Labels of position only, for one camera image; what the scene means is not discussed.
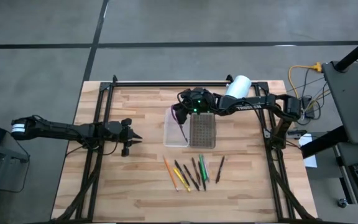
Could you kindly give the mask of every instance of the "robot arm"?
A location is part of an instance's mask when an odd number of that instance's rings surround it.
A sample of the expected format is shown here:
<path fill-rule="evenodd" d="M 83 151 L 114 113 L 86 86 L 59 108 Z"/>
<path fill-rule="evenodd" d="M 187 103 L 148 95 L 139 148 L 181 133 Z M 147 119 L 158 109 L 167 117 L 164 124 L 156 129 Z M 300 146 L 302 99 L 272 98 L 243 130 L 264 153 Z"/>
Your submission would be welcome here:
<path fill-rule="evenodd" d="M 118 121 L 110 121 L 92 124 L 64 124 L 47 121 L 40 116 L 33 115 L 12 121 L 12 137 L 16 140 L 30 140 L 37 137 L 66 139 L 78 141 L 84 147 L 96 149 L 100 141 L 121 142 L 124 144 L 121 156 L 129 155 L 129 146 L 141 139 L 131 128 L 132 120 L 127 118 Z"/>
<path fill-rule="evenodd" d="M 290 95 L 255 96 L 248 98 L 235 98 L 210 93 L 204 88 L 187 89 L 178 94 L 179 103 L 173 105 L 175 116 L 179 124 L 186 121 L 188 114 L 214 113 L 227 116 L 236 111 L 266 109 L 272 111 L 280 118 L 277 127 L 270 132 L 270 146 L 284 149 L 288 128 L 292 122 L 297 121 L 301 115 L 300 100 Z M 283 100 L 283 108 L 277 104 Z"/>

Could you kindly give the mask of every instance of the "concrete floor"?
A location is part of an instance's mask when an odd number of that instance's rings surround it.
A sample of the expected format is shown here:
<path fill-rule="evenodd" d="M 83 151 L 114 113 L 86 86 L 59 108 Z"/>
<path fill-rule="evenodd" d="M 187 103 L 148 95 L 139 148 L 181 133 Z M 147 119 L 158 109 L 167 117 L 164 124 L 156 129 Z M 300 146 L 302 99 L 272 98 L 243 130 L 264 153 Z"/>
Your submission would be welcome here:
<path fill-rule="evenodd" d="M 0 0 L 0 44 L 90 44 L 102 3 Z M 358 40 L 358 1 L 110 0 L 100 37 L 101 43 L 337 40 Z M 89 79 L 110 80 L 115 74 L 120 80 L 215 80 L 232 74 L 285 80 L 289 90 L 290 66 L 339 60 L 354 47 L 98 49 Z M 12 119 L 32 114 L 72 123 L 89 54 L 89 49 L 0 49 L 0 127 L 9 129 Z M 304 74 L 293 71 L 296 86 Z M 310 72 L 308 80 L 321 76 Z M 323 85 L 323 80 L 313 83 L 305 93 L 314 95 Z M 322 114 L 305 128 L 341 125 L 330 96 Z M 34 139 L 23 145 L 32 159 L 25 189 L 0 194 L 0 223 L 50 218 L 67 141 Z M 358 223 L 357 205 L 341 209 L 334 203 L 343 195 L 339 180 L 312 176 L 319 217 Z"/>

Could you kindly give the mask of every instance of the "yellow pencil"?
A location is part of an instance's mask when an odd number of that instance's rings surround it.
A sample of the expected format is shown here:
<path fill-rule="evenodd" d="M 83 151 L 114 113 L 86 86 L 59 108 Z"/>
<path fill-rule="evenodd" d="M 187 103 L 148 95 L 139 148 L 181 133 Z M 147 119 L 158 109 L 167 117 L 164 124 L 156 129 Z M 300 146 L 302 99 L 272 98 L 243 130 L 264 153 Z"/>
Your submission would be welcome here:
<path fill-rule="evenodd" d="M 164 155 L 163 155 L 162 157 L 164 158 L 164 163 L 165 163 L 165 165 L 167 166 L 168 173 L 169 173 L 169 175 L 171 176 L 173 186 L 175 186 L 175 189 L 176 189 L 177 191 L 179 191 L 179 190 L 178 190 L 178 186 L 177 186 L 177 182 L 175 181 L 175 178 L 173 178 L 172 171 L 171 171 L 171 169 L 170 169 L 170 167 L 169 167 L 168 161 L 167 161 L 167 159 L 165 158 Z"/>
<path fill-rule="evenodd" d="M 185 182 L 184 178 L 181 176 L 179 169 L 176 168 L 176 167 L 174 167 L 174 168 L 173 168 L 173 171 L 175 171 L 175 173 L 176 173 L 177 176 L 179 177 L 180 181 L 181 181 L 181 182 L 183 183 L 183 185 L 185 186 L 186 190 L 187 190 L 188 192 L 190 192 L 190 186 L 187 185 L 187 183 Z"/>

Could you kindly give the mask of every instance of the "wooden table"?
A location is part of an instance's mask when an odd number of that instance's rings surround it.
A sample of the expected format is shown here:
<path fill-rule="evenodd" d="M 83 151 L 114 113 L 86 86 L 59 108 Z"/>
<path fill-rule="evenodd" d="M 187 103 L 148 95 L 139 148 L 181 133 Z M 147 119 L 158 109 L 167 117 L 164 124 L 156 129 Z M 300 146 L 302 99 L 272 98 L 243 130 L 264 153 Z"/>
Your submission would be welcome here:
<path fill-rule="evenodd" d="M 75 124 L 91 123 L 100 82 L 85 82 L 75 116 Z M 285 93 L 283 81 L 268 81 L 270 92 Z M 129 157 L 117 152 L 103 157 L 94 222 L 273 222 L 276 220 L 272 187 L 266 161 L 260 123 L 253 111 L 241 111 L 216 117 L 214 149 L 165 147 L 163 145 L 165 110 L 177 103 L 177 93 L 186 87 L 114 88 L 110 120 L 132 119 L 132 128 L 143 143 L 130 148 Z M 224 87 L 209 91 L 224 94 Z M 115 143 L 106 143 L 110 152 Z M 68 150 L 78 147 L 71 142 Z M 290 188 L 316 217 L 313 196 L 299 149 L 287 146 L 283 151 Z M 207 191 L 188 193 L 178 181 L 173 188 L 162 156 L 170 165 L 176 159 L 186 164 L 195 176 L 191 158 L 204 154 L 211 183 Z M 221 180 L 214 183 L 222 156 L 226 156 Z M 64 163 L 52 218 L 58 217 L 78 193 L 86 151 L 70 154 Z M 286 211 L 280 192 L 283 211 Z M 87 211 L 87 199 L 84 210 Z"/>

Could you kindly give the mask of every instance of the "white cylindrical object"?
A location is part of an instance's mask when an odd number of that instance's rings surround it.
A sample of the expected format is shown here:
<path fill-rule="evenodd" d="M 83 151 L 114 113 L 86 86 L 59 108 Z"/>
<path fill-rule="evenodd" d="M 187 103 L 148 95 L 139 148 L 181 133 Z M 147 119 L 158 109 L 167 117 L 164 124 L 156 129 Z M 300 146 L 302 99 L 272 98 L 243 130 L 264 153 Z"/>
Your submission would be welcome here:
<path fill-rule="evenodd" d="M 233 96 L 237 99 L 248 96 L 249 88 L 251 87 L 251 80 L 249 78 L 238 75 L 234 81 L 229 85 L 229 88 L 226 90 L 226 96 Z"/>

